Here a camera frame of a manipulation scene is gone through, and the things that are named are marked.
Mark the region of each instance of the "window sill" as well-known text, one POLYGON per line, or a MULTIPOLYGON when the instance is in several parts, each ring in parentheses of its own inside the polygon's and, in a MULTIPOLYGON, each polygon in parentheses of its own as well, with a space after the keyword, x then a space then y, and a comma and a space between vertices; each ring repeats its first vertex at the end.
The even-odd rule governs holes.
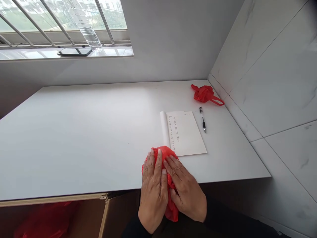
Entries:
POLYGON ((132 57, 132 46, 104 46, 105 56, 96 56, 92 52, 87 57, 65 57, 57 55, 62 48, 38 48, 38 49, 5 49, 0 50, 0 61, 11 60, 43 60, 43 59, 86 59, 86 58, 118 58, 132 57))

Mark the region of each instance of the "person's arm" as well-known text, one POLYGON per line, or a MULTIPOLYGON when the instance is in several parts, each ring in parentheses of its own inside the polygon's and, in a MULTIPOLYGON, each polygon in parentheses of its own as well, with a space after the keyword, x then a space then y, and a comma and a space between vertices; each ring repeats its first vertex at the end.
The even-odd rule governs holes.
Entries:
POLYGON ((229 236, 241 237, 279 237, 280 235, 274 228, 255 220, 251 217, 238 213, 226 207, 215 199, 207 197, 207 216, 204 224, 211 230, 229 236))
POLYGON ((152 235, 142 226, 138 215, 135 215, 122 233, 123 238, 150 238, 152 235))
POLYGON ((168 203, 167 173, 162 169, 162 151, 148 153, 143 165, 140 207, 138 214, 122 233, 122 238, 148 238, 161 223, 168 203))
POLYGON ((164 167, 177 189, 171 189, 171 199, 178 210, 194 221, 203 222, 209 229, 230 237, 287 237, 272 227, 235 212, 220 202, 206 197, 195 178, 173 156, 167 157, 164 167))

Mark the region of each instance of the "white wall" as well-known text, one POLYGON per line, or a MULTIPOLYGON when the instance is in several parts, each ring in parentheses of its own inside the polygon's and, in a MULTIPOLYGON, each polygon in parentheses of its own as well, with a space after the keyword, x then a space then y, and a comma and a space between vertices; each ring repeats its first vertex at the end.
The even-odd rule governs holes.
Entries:
POLYGON ((272 175, 225 184, 227 203, 317 237, 317 24, 313 0, 246 0, 208 77, 272 175))
POLYGON ((42 86, 206 79, 243 0, 122 0, 134 57, 0 62, 0 118, 42 86))

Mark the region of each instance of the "water bottle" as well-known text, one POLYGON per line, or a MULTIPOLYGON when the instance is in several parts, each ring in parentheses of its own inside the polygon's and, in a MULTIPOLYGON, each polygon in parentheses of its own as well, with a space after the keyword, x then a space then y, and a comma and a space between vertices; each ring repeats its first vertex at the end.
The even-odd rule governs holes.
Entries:
POLYGON ((85 15, 81 5, 77 0, 64 0, 67 9, 69 9, 69 13, 74 21, 74 23, 79 28, 80 32, 83 34, 83 37, 87 41, 90 48, 93 50, 95 55, 99 55, 104 50, 102 49, 102 45, 99 41, 97 34, 92 28, 91 24, 88 21, 88 18, 85 15))

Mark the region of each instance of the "finger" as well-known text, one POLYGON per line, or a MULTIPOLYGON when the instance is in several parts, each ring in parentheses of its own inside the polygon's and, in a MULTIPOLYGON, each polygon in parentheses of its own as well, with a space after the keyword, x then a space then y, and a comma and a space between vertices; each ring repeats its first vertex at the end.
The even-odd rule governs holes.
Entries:
POLYGON ((161 196, 167 198, 167 173, 166 169, 162 169, 161 175, 161 196))
POLYGON ((154 150, 151 149, 150 152, 150 159, 147 161, 146 163, 147 167, 148 167, 148 176, 153 176, 154 173, 154 165, 155 165, 155 157, 154 157, 154 150))
POLYGON ((161 179, 161 173, 162 173, 162 151, 158 150, 158 158, 156 159, 155 168, 154 168, 154 175, 156 179, 161 179))
POLYGON ((143 174, 142 174, 142 183, 144 182, 144 180, 147 178, 148 176, 148 168, 147 168, 147 162, 149 161, 150 159, 150 152, 148 153, 148 156, 146 157, 146 160, 144 161, 144 164, 143 164, 143 174))
POLYGON ((189 172, 188 172, 187 169, 184 167, 184 165, 182 164, 182 162, 180 162, 178 159, 176 159, 173 155, 170 155, 169 157, 171 158, 171 160, 174 162, 174 164, 180 169, 180 171, 181 171, 184 175, 189 174, 189 172))
POLYGON ((172 201, 175 203, 178 210, 181 210, 181 207, 182 207, 181 198, 179 197, 179 195, 176 193, 176 191, 174 189, 170 189, 169 191, 171 193, 172 201))
POLYGON ((169 166, 172 168, 172 170, 175 171, 175 173, 177 174, 177 176, 182 179, 182 177, 184 177, 183 172, 179 169, 179 167, 174 163, 174 161, 167 156, 166 159, 167 163, 169 164, 169 166))
POLYGON ((172 177, 172 181, 173 183, 176 185, 180 185, 181 184, 181 180, 179 179, 179 177, 177 176, 177 174, 175 173, 175 171, 169 166, 169 164, 166 161, 166 158, 164 160, 164 167, 166 168, 166 171, 168 172, 168 174, 172 177))

